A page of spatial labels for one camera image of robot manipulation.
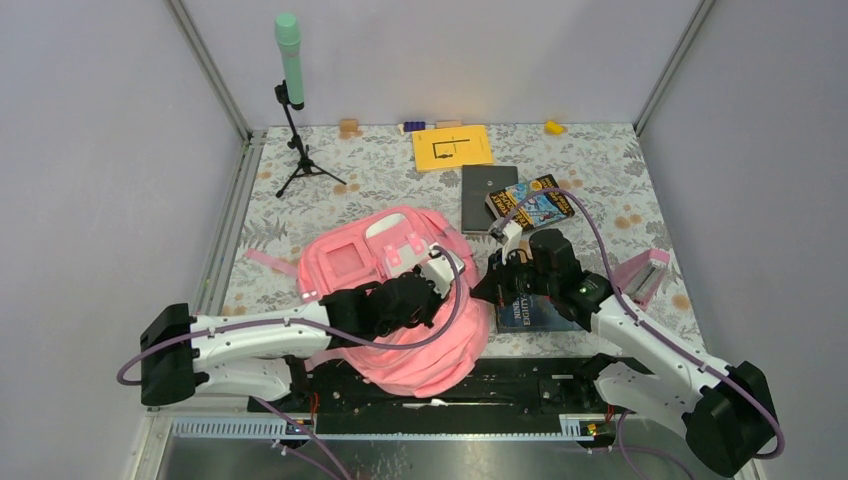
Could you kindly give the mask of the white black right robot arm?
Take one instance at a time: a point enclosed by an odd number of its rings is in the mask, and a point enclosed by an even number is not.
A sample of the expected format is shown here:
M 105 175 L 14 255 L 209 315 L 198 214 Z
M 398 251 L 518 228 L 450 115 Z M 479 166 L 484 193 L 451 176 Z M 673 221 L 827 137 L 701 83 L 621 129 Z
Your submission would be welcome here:
M 702 464 L 726 478 L 765 458 L 770 442 L 781 453 L 784 440 L 761 369 L 748 361 L 732 365 L 672 334 L 608 278 L 583 269 L 556 229 L 534 231 L 529 253 L 519 246 L 522 229 L 515 222 L 490 234 L 501 247 L 489 256 L 472 297 L 498 307 L 524 295 L 545 297 L 561 318 L 647 368 L 640 373 L 610 355 L 590 357 L 573 386 L 579 407 L 597 412 L 611 404 L 646 417 L 683 438 Z

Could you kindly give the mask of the pink student backpack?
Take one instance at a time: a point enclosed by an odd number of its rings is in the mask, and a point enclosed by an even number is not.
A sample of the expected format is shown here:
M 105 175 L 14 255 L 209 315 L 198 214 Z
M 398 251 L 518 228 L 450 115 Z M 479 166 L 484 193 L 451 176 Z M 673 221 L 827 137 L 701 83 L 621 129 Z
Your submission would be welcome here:
M 440 294 L 424 277 L 438 244 L 454 256 L 465 295 Z M 489 313 L 467 294 L 478 281 L 471 246 L 434 210 L 393 207 L 327 231 L 288 261 L 249 247 L 246 258 L 295 278 L 302 302 L 326 300 L 341 319 L 306 372 L 345 361 L 367 383 L 398 396 L 428 397 L 455 386 L 474 367 L 489 335 Z

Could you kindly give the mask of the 169-Storey Treehouse book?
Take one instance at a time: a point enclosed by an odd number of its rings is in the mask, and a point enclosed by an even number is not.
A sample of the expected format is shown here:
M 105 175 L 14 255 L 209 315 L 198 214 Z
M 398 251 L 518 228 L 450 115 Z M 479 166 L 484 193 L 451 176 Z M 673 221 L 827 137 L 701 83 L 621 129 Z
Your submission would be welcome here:
M 558 187 L 559 184 L 554 176 L 547 174 L 491 192 L 486 195 L 485 204 L 496 219 L 502 219 L 531 193 Z M 574 215 L 575 210 L 564 195 L 548 192 L 530 198 L 512 219 L 521 225 L 525 232 L 528 232 L 569 219 Z

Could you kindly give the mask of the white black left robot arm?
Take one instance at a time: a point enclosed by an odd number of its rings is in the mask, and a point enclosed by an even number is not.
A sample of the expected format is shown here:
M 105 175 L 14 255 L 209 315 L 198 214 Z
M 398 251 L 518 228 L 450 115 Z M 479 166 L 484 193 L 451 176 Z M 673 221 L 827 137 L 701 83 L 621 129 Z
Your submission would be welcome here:
M 310 385 L 291 359 L 351 346 L 399 350 L 393 333 L 435 333 L 435 316 L 455 275 L 416 266 L 397 278 L 330 293 L 283 311 L 236 317 L 166 307 L 140 336 L 140 400 L 148 407 L 196 394 L 256 397 L 296 411 Z

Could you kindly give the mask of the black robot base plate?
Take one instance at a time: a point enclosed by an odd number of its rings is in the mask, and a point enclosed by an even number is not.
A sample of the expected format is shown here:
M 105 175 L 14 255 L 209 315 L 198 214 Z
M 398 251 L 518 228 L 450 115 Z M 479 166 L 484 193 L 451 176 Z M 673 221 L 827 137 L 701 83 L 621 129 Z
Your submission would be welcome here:
M 331 361 L 309 374 L 299 374 L 293 393 L 276 401 L 251 399 L 251 412 L 271 408 L 289 416 L 377 417 L 402 412 L 445 412 L 452 418 L 470 415 L 571 415 L 603 418 L 609 406 L 584 376 L 584 357 L 483 358 L 448 390 L 430 397 L 390 394 L 368 384 L 351 366 Z

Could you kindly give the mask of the black tablet case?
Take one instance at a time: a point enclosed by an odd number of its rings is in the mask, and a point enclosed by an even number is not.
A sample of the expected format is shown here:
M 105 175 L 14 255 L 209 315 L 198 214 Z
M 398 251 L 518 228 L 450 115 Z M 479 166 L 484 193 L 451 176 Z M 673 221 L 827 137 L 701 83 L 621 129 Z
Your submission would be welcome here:
M 460 227 L 464 234 L 486 233 L 495 215 L 486 204 L 488 195 L 518 182 L 516 166 L 465 165 L 461 168 Z

